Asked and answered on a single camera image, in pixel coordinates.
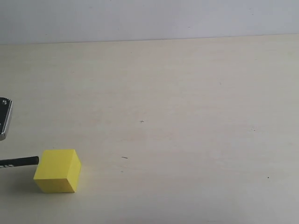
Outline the yellow foam cube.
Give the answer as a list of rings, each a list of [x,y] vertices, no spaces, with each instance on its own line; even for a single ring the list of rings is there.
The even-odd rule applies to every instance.
[[[81,162],[74,149],[45,150],[33,179],[44,193],[74,193],[80,170]]]

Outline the black and white marker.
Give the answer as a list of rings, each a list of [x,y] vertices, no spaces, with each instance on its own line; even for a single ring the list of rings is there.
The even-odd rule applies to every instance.
[[[38,156],[5,159],[5,160],[0,160],[0,168],[31,166],[31,165],[38,165],[38,163],[39,163]]]

